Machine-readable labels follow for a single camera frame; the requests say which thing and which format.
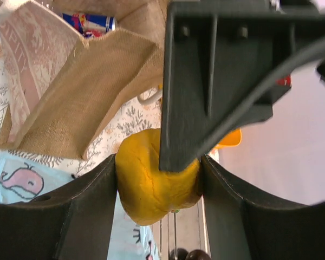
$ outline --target brown paper bag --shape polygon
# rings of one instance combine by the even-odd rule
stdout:
[[[10,106],[0,148],[86,159],[120,106],[163,80],[168,0],[55,0],[60,10],[113,16],[85,39],[31,1],[0,26]]]

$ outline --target dark round object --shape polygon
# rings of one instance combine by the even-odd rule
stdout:
[[[212,260],[211,257],[202,250],[193,250],[185,258],[185,260]]]
[[[186,251],[184,248],[177,248],[177,260],[185,260],[186,256],[188,255],[188,251]],[[170,252],[170,255],[168,256],[168,260],[175,260],[174,259],[174,249]]]

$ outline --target floral tablecloth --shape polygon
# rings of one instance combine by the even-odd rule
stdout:
[[[146,98],[154,94],[151,89],[145,93]],[[8,86],[4,71],[4,60],[0,59],[0,128],[8,105]],[[118,151],[119,145],[124,138],[147,128],[160,127],[161,107],[160,103],[142,106],[137,98],[126,102],[117,112],[115,117],[94,140],[88,149],[88,160],[70,160],[65,158],[51,157],[47,155],[29,154],[24,152],[10,151],[11,154],[33,160],[58,170],[63,170],[76,175],[89,172],[96,165],[106,159],[110,154]],[[218,158],[217,151],[212,156]]]

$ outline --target screw hole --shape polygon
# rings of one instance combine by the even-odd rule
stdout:
[[[31,202],[45,202],[46,200],[51,199],[50,195],[41,195],[35,199],[33,199]]]

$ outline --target blue cloth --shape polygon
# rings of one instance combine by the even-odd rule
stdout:
[[[69,173],[0,152],[2,204],[28,202],[72,180]],[[151,229],[148,226],[138,226],[129,218],[117,194],[107,260],[158,259],[159,250]]]

